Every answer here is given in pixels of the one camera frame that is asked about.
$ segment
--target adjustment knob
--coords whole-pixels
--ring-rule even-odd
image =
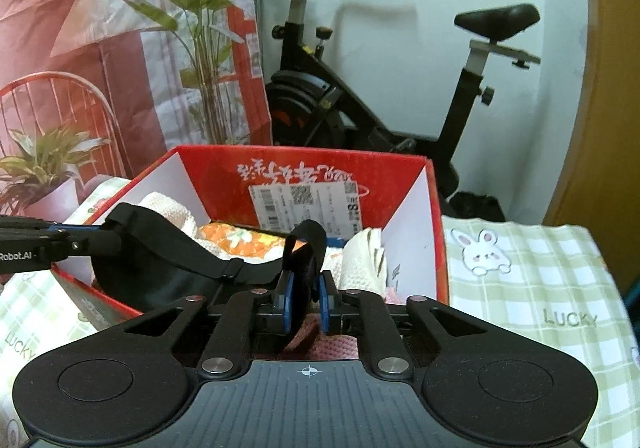
[[[486,87],[484,89],[484,92],[482,92],[482,104],[489,106],[492,100],[494,100],[494,94],[494,89],[492,89],[490,86]]]
[[[271,37],[274,40],[284,39],[284,27],[282,25],[276,25],[276,27],[271,29]]]
[[[333,33],[334,30],[330,29],[329,27],[316,27],[316,38],[322,40],[323,42],[331,38]]]

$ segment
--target green plaid fabric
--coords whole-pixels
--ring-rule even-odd
[[[580,360],[599,390],[583,442],[590,448],[638,448],[638,345],[589,232],[442,220],[451,306]]]
[[[128,181],[101,184],[67,224],[83,224]],[[50,271],[14,275],[0,293],[0,448],[27,441],[11,398],[15,376],[35,356],[95,333]]]

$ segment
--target barcode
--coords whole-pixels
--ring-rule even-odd
[[[278,212],[276,211],[276,204],[273,201],[273,195],[270,190],[260,190],[260,197],[264,204],[264,211],[267,213],[267,219],[269,221],[270,231],[281,231],[280,221],[278,220]]]
[[[290,188],[295,206],[313,205],[314,196],[311,193],[311,186],[290,186]]]
[[[347,197],[347,209],[349,210],[350,221],[360,221],[360,205],[357,197]]]

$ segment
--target pink cloth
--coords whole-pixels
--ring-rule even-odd
[[[403,305],[404,301],[390,287],[386,288],[385,303]],[[305,343],[311,342],[306,352]],[[308,315],[300,327],[298,334],[285,350],[288,354],[297,353],[296,359],[325,362],[332,360],[356,360],[358,358],[358,341],[353,336],[326,336],[320,332],[320,317],[317,314]]]

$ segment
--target white chinese calligraphy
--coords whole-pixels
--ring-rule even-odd
[[[243,181],[263,180],[262,184],[309,184],[353,180],[353,174],[344,170],[326,164],[310,166],[305,161],[294,165],[280,166],[274,161],[265,165],[263,159],[251,159],[251,164],[238,164],[238,174]],[[369,193],[369,190],[364,186],[359,186],[359,192],[358,196],[363,197]]]

